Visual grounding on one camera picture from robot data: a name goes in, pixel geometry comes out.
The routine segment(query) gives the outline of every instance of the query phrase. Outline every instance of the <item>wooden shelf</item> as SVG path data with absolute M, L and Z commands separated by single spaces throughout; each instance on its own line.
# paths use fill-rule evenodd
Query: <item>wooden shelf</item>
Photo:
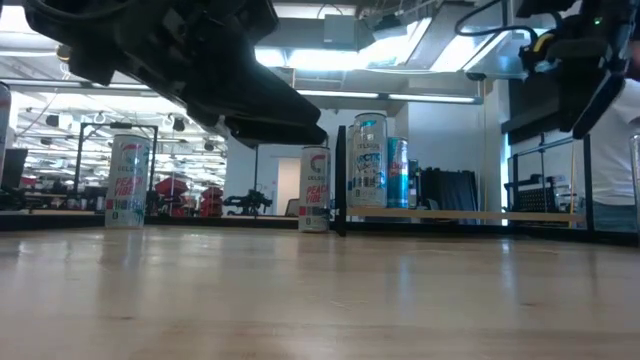
M 559 221 L 584 222 L 585 217 L 576 214 L 525 213 L 525 212 L 486 212 L 486 211 L 449 211 L 449 210 L 410 210 L 350 208 L 348 216 L 402 217 L 420 219 L 478 219 L 478 220 L 516 220 L 516 221 Z

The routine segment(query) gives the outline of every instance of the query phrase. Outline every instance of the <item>metal frame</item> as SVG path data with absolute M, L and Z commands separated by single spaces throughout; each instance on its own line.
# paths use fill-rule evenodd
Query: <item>metal frame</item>
M 92 126 L 95 128 L 94 131 L 89 133 L 87 137 L 84 137 L 84 128 L 87 126 Z M 80 163 L 82 162 L 82 147 L 86 140 L 91 138 L 91 136 L 102 127 L 108 126 L 112 129 L 125 129 L 130 130 L 132 128 L 139 129 L 152 129 L 153 130 L 153 145 L 152 145 L 152 156 L 151 156 L 151 173 L 149 174 L 149 191 L 153 190 L 153 175 L 156 171 L 156 146 L 158 145 L 158 127 L 155 125 L 136 125 L 136 124 L 126 124 L 126 123 L 111 123 L 111 124 L 96 124 L 96 123 L 81 123 L 80 124 L 80 136 L 78 137 L 78 155 L 76 158 L 76 173 L 73 180 L 73 195 L 78 195 L 78 186 L 80 185 Z
M 496 234 L 496 235 L 535 235 L 547 238 L 557 238 L 566 241 L 603 243 L 621 246 L 637 246 L 636 234 L 609 233 L 596 231 L 593 224 L 593 193 L 591 190 L 591 139 L 589 136 L 584 139 L 584 160 L 585 160 L 585 188 L 586 188 L 586 218 L 587 230 L 573 230 L 561 228 L 535 228 L 535 227 L 513 227 L 513 226 L 491 226 L 491 225 L 439 225 L 439 224 L 394 224 L 394 223 L 348 223 L 347 202 L 346 202 L 346 127 L 338 128 L 338 139 L 336 142 L 336 210 L 337 216 L 333 229 L 339 236 L 345 237 L 347 230 L 354 231 L 375 231 L 375 232 L 404 232 L 404 233 L 454 233 L 454 234 Z M 560 146 L 573 141 L 563 139 L 535 149 L 527 150 L 512 157 L 514 161 L 514 175 L 518 171 L 518 157 L 545 150 L 550 147 Z
M 513 176 L 512 189 L 514 193 L 513 206 L 515 208 L 518 208 L 518 205 L 519 205 L 517 204 L 518 197 L 515 196 L 515 194 L 518 192 L 518 174 L 519 174 L 518 159 L 519 157 L 524 155 L 534 154 L 537 152 L 541 153 L 542 154 L 541 156 L 544 156 L 544 152 L 547 149 L 571 144 L 572 142 L 573 142 L 573 138 L 568 137 L 568 138 L 560 139 L 548 144 L 541 143 L 540 146 L 538 147 L 535 147 L 530 150 L 521 151 L 517 154 L 514 154 L 511 157 L 512 168 L 513 168 L 513 171 L 512 171 L 512 176 Z M 584 147 L 584 187 L 585 187 L 585 207 L 586 207 L 585 215 L 587 220 L 587 231 L 593 234 L 595 232 L 595 225 L 594 225 L 594 218 L 593 218 L 593 189 L 592 189 L 593 180 L 592 180 L 592 174 L 591 174 L 591 136 L 590 135 L 585 136 L 585 138 L 583 139 L 583 147 Z M 544 184 L 546 182 L 546 178 L 544 176 L 544 160 L 542 160 L 542 166 L 543 166 L 542 183 Z

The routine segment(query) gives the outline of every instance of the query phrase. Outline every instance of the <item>ceiling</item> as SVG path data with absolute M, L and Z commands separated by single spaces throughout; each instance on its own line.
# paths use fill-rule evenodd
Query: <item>ceiling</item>
M 519 2 L 509 1 L 507 15 L 510 21 L 514 21 L 513 9 Z M 516 54 L 518 47 L 528 41 L 524 35 L 459 37 L 454 34 L 453 26 L 474 3 L 443 0 L 428 3 L 421 5 L 426 4 L 422 0 L 338 0 L 333 5 L 325 5 L 321 0 L 303 3 L 279 0 L 275 8 L 281 17 L 280 28 L 258 44 L 256 57 L 295 89 L 313 94 L 306 97 L 319 108 L 382 110 L 390 116 L 394 116 L 405 101 L 389 100 L 392 98 L 389 94 L 430 95 L 428 101 L 437 101 L 437 97 L 445 99 L 443 101 L 451 97 L 454 100 L 455 97 L 468 97 L 475 99 L 473 103 L 481 102 L 478 83 L 470 81 L 464 71 L 487 72 L 495 78 L 521 76 Z M 5 0 L 5 4 L 20 5 L 20 1 Z M 324 17 L 340 12 L 352 16 L 353 21 L 359 19 L 358 29 L 365 29 L 354 45 L 356 49 L 336 50 L 325 42 Z M 370 29 L 382 15 L 394 12 L 400 14 L 407 34 L 373 42 Z M 502 15 L 502 9 L 495 7 L 475 17 L 466 29 L 498 26 Z M 548 19 L 530 19 L 527 24 L 539 29 L 550 27 Z M 116 74 L 113 79 L 113 83 L 119 85 L 118 91 L 88 87 L 84 79 L 69 74 L 55 57 L 56 46 L 56 42 L 31 31 L 20 6 L 5 6 L 0 21 L 0 79 L 26 81 L 12 88 L 22 94 L 17 101 L 20 109 L 18 133 L 24 132 L 19 137 L 19 145 L 39 150 L 37 157 L 29 159 L 29 171 L 37 174 L 42 166 L 62 170 L 75 167 L 73 152 L 78 140 L 74 136 L 77 136 L 80 122 L 94 121 L 102 116 L 107 124 L 115 120 L 156 125 L 161 141 L 186 140 L 179 144 L 180 149 L 175 142 L 159 148 L 161 152 L 168 152 L 159 157 L 161 174 L 181 171 L 190 174 L 200 186 L 224 182 L 226 147 L 223 129 L 218 128 L 218 133 L 213 134 L 203 131 L 186 117 L 184 109 L 148 89 L 140 90 L 134 80 L 122 74 Z M 59 80 L 68 82 L 64 86 L 51 85 Z M 130 89 L 126 88 L 127 84 L 131 84 Z M 318 95 L 319 92 L 331 93 Z M 373 99 L 331 95 L 336 92 L 381 95 Z M 38 118 L 45 108 L 47 111 Z M 61 115 L 61 119 L 65 119 L 64 127 L 47 126 L 44 119 L 48 114 Z M 170 125 L 170 119 L 176 117 L 186 118 L 186 129 L 182 133 L 174 132 Z M 110 152 L 108 138 L 116 133 L 118 131 L 108 127 L 100 129 L 99 136 L 87 143 L 93 152 L 87 161 L 106 168 Z M 43 136 L 49 136 L 52 145 L 42 145 Z M 204 150 L 206 141 L 215 143 L 214 151 Z M 184 147 L 189 148 L 186 151 L 189 154 L 170 155 L 171 152 L 185 152 Z M 207 164 L 217 164 L 219 168 L 205 169 Z M 85 178 L 103 179 L 100 172 L 96 176 L 95 169 L 82 169 Z

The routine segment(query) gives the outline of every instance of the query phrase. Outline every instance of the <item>celsius can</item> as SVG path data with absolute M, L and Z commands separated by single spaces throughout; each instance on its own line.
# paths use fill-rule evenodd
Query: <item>celsius can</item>
M 150 152 L 149 139 L 114 136 L 105 210 L 107 227 L 144 225 Z
M 329 231 L 331 215 L 331 150 L 324 146 L 302 149 L 298 230 Z
M 387 206 L 406 209 L 409 207 L 409 160 L 407 139 L 389 138 L 389 181 Z
M 360 114 L 354 129 L 353 206 L 387 207 L 387 118 Z
M 351 191 L 353 190 L 353 134 L 354 126 L 347 130 L 347 207 L 351 207 Z
M 0 182 L 2 182 L 2 169 L 4 169 L 4 153 L 7 147 L 10 114 L 11 91 L 9 91 L 8 85 L 0 82 Z

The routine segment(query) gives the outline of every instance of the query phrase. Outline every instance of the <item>wooden surface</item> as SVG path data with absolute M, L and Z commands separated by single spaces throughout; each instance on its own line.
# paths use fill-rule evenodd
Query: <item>wooden surface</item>
M 0 255 L 0 359 L 640 358 L 633 249 L 149 227 Z
M 422 219 L 478 219 L 478 220 L 521 220 L 583 222 L 585 217 L 577 214 L 529 213 L 529 212 L 489 212 L 452 210 L 411 210 L 411 209 L 348 209 L 349 216 L 406 217 Z

